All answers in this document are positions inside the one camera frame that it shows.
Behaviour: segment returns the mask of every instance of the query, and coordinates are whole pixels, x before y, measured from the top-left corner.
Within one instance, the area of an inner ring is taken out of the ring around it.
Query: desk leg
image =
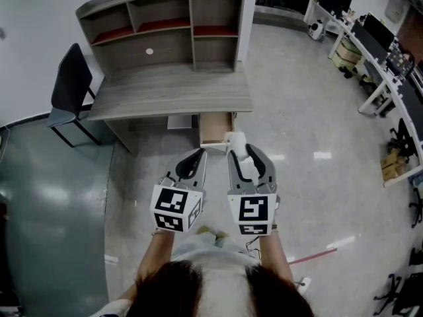
[[[387,180],[386,182],[383,183],[383,186],[385,188],[386,187],[389,187],[389,186],[392,186],[393,184],[396,184],[398,182],[401,182],[403,180],[406,180],[410,176],[413,176],[413,175],[417,174],[418,172],[421,172],[422,170],[423,170],[423,164],[419,164],[416,168],[410,170],[409,172],[405,172],[401,176],[398,176],[396,178],[393,178],[392,180]]]
[[[336,49],[338,48],[339,44],[341,43],[342,38],[344,37],[345,32],[343,31],[343,29],[340,29],[339,35],[336,38],[335,43],[333,44],[332,49],[329,52],[328,58],[332,59],[333,55],[335,54]]]
[[[392,102],[392,96],[389,95],[389,97],[384,101],[384,103],[382,103],[380,105],[380,107],[378,107],[378,109],[376,109],[375,111],[375,115],[378,116],[380,113],[382,113],[382,111],[384,111],[384,109],[386,107],[388,107],[388,105]]]
[[[362,113],[372,102],[375,98],[377,98],[380,94],[382,94],[383,89],[386,87],[386,82],[382,81],[382,83],[376,88],[372,95],[358,108],[358,112]]]
[[[138,154],[138,136],[128,131],[129,120],[104,121],[133,156]]]

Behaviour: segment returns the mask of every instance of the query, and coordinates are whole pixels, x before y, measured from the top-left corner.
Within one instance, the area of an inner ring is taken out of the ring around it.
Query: dark hair
[[[314,317],[309,303],[292,282],[280,278],[275,272],[261,265],[247,267],[245,273],[256,317],[275,315]]]
[[[191,262],[170,262],[137,282],[137,295],[127,317],[183,316],[197,313],[202,272]]]

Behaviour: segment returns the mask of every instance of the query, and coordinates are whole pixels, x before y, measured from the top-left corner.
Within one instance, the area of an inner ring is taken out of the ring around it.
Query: white desk
[[[413,124],[413,121],[411,120],[411,117],[409,116],[407,109],[404,105],[404,102],[401,100],[402,96],[398,94],[398,87],[401,85],[400,82],[393,82],[393,76],[387,74],[380,66],[380,63],[375,59],[368,50],[363,46],[363,44],[351,33],[351,28],[353,24],[349,24],[346,26],[343,22],[336,19],[334,16],[332,16],[328,11],[323,9],[318,3],[312,2],[312,11],[310,12],[310,16],[313,17],[313,15],[317,13],[320,15],[323,15],[327,20],[335,22],[340,27],[340,32],[338,35],[338,38],[336,39],[332,49],[329,52],[329,59],[332,59],[337,47],[339,46],[339,43],[341,42],[341,39],[344,37],[345,34],[349,35],[350,40],[356,47],[361,51],[363,56],[371,62],[371,64],[376,68],[377,72],[381,75],[383,82],[378,86],[378,88],[373,92],[373,94],[358,108],[358,112],[362,113],[364,109],[366,109],[372,102],[377,98],[384,90],[385,87],[389,88],[391,91],[391,97],[392,101],[394,102],[395,106],[397,107],[398,111],[400,112],[401,117],[404,120],[405,126],[407,127],[408,133],[412,137],[414,144],[416,145],[417,150],[417,156],[419,165],[413,168],[412,170],[409,170],[408,172],[405,172],[403,175],[394,178],[392,180],[386,181],[383,183],[385,187],[390,186],[391,184],[395,184],[397,182],[400,182],[402,180],[406,180],[408,177],[417,174],[418,172],[423,171],[423,149],[422,145],[423,142],[421,142],[417,136],[416,128]]]

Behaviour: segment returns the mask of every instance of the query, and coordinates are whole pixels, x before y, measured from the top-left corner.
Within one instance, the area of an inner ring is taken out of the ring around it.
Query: red shelf liner
[[[93,41],[93,45],[95,45],[97,42],[113,40],[115,38],[121,38],[122,36],[130,35],[133,33],[134,33],[134,30],[132,29],[132,26],[114,29],[109,32],[104,32],[99,34]]]

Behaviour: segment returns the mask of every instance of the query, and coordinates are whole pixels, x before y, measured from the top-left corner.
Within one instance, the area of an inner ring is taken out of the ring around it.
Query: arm
[[[163,265],[171,261],[174,232],[159,230],[153,236],[150,245],[141,260],[137,272],[137,281],[156,272]],[[134,300],[137,294],[136,284],[133,284],[120,299]]]
[[[282,279],[293,282],[291,268],[286,260],[278,231],[273,230],[270,236],[260,237],[260,250],[263,267],[273,270]]]

